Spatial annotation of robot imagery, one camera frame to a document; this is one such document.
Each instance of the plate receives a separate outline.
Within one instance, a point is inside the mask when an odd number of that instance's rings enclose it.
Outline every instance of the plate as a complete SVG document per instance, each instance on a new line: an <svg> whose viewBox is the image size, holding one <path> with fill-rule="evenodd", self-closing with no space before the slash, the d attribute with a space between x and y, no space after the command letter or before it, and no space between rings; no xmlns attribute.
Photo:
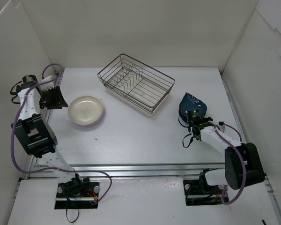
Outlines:
<svg viewBox="0 0 281 225"><path fill-rule="evenodd" d="M103 115L103 105L96 97L81 96L71 102L67 112L73 123L80 126L91 126Z"/></svg>

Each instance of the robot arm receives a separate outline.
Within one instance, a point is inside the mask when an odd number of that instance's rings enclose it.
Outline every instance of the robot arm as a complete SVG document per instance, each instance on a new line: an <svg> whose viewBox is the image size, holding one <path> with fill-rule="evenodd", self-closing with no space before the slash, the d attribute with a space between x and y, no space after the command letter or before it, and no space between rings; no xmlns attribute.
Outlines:
<svg viewBox="0 0 281 225"><path fill-rule="evenodd" d="M264 181L265 174L257 148L253 143L241 143L225 135L222 132L224 127L223 122L215 126L215 124L211 122L211 118L201 118L198 109L188 111L187 117L193 136L197 140L210 144L225 156L225 169L204 171L203 176L208 185L228 184L234 190L241 187L243 169L240 158L235 150L222 138L236 147L243 158L246 168L245 187Z"/></svg>
<svg viewBox="0 0 281 225"><path fill-rule="evenodd" d="M53 76L49 76L42 81L46 82L53 80L53 78ZM27 90L36 83L36 77L28 75L23 77L22 84L16 87L16 95L20 98L21 106ZM16 123L15 135L28 155L39 158L49 167L73 171L74 168L66 163L57 150L57 138L40 114L40 109L45 107L48 109L68 107L61 95L60 88L55 87L53 82L43 85L41 89L34 88L30 91L27 96L27 102ZM82 179L77 173L60 170L53 170L53 172L58 178L63 191L75 194L83 188Z"/></svg>

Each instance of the white tabletop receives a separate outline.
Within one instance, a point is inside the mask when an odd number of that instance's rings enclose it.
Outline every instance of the white tabletop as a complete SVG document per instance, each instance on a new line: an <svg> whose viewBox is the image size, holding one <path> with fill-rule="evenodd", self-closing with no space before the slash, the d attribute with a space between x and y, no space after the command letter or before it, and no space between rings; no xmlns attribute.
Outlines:
<svg viewBox="0 0 281 225"><path fill-rule="evenodd" d="M8 225L67 225L55 210L58 182L23 180ZM109 181L100 181L101 192ZM264 183L246 187L230 206L186 206L182 178L114 180L98 209L80 210L78 225L278 225ZM232 199L237 191L229 190ZM69 211L75 219L76 210Z"/></svg>
<svg viewBox="0 0 281 225"><path fill-rule="evenodd" d="M188 149L182 139L187 129L178 123L178 106L189 92L208 107L207 116L236 127L232 109L215 67L162 67L176 83L169 97L148 117L106 91L97 73L101 68L67 68L61 82L64 99L91 95L104 105L102 120L93 127L73 124L67 108L54 110L50 126L58 149L72 165L199 164L222 163L223 156L208 144L194 141ZM234 131L225 133L235 139Z"/></svg>

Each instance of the wire rack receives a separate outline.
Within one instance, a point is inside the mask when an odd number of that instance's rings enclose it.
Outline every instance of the wire rack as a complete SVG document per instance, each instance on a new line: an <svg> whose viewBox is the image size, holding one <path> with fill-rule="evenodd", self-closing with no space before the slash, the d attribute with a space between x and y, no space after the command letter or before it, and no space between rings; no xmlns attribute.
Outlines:
<svg viewBox="0 0 281 225"><path fill-rule="evenodd" d="M98 73L105 88L146 114L153 114L172 89L175 80L121 54Z"/></svg>

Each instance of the purple cable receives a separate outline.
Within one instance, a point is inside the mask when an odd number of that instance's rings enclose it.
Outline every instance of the purple cable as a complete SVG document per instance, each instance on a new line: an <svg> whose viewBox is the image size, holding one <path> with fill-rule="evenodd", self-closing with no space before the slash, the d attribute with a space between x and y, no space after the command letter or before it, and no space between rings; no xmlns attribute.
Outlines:
<svg viewBox="0 0 281 225"><path fill-rule="evenodd" d="M243 141L242 136L241 136L241 134L239 133L238 130L236 130L234 127L228 125L227 123L224 123L224 125L226 125L227 127L231 128L232 130L234 130L234 131L238 134L239 140L240 140L241 142Z"/></svg>
<svg viewBox="0 0 281 225"><path fill-rule="evenodd" d="M50 81L46 81L46 82L43 82L43 83L37 83L36 85L30 87L28 89L28 91L25 93L25 98L24 98L24 101L23 101L23 104L21 105L20 109L18 110L17 114L15 115L15 120L14 120L14 123L13 123L13 127L12 127L12 132L11 132L11 139L10 139L10 154L11 154L11 160L15 166L15 168L20 171L21 173L25 173L25 174L30 174L30 173L38 173L38 172L41 172L41 171L45 171L45 170L57 170L58 168L57 167L46 167L46 168L42 168L42 169L39 169L39 170L34 170L34 171L25 171L23 170L18 164L17 164L17 161L15 159L15 149L14 149L14 144L15 144L15 125L17 124L17 121L20 117L20 113L23 109L23 107L25 106L26 102L27 102L27 96L29 94L29 92L31 92L31 90L33 90L34 88L38 87L38 86L41 86L43 84L47 84L47 83L50 83L50 82L54 82L56 81L57 79L59 79L62 74L63 74L63 67L58 64L58 63L52 63L48 66L45 67L45 69L43 70L43 73L45 73L46 69L52 65L58 65L62 68L62 72L59 73L59 75L57 77L55 77L53 80L50 80ZM96 204L98 204L101 199L107 194L107 192L109 191L109 189L111 188L111 185L112 185L112 179L111 179L111 176L103 171L99 171L99 170L78 170L78 171L72 171L72 170L64 170L64 169L59 169L60 171L62 172L65 172L65 173L88 173L88 172L92 172L92 173L101 173L101 174L104 174L105 176L108 177L108 179L110 180L110 184L107 188L107 190L104 192L104 194L101 196L100 199L98 199L96 201Z"/></svg>
<svg viewBox="0 0 281 225"><path fill-rule="evenodd" d="M229 141L227 141L225 138L223 138L223 137L220 135L220 133L218 132L217 129L215 129L215 132L216 132L216 134L217 134L224 142L226 142L226 144L228 144L231 148L233 148L233 150L236 152L237 156L239 157L239 160L240 160L240 163L241 163L242 169L243 169L243 180L242 180L242 184L241 184L240 189L239 189L238 193L236 194L236 196L235 196L231 201L225 202L225 201L224 201L224 196L226 196L226 194L227 194L227 190L228 190L228 189L227 189L227 186L225 186L224 189L223 189L223 191L222 191L222 195L221 195L222 204L223 204L223 205L230 205L230 204L232 204L233 202L235 202L235 201L240 197L241 193L243 192L244 186L245 186L245 181L246 181L246 179L247 179L247 171L246 171L246 169L245 169L244 159L243 159L243 157L241 156L240 152L237 150L237 148L236 148L233 144L231 144Z"/></svg>
<svg viewBox="0 0 281 225"><path fill-rule="evenodd" d="M45 67L45 69L42 72L42 78L44 79L44 74L45 71L47 70L47 68L51 67L51 66L59 66L61 68L61 71L64 71L64 68L62 67L62 65L58 64L58 63L51 63L48 66Z"/></svg>

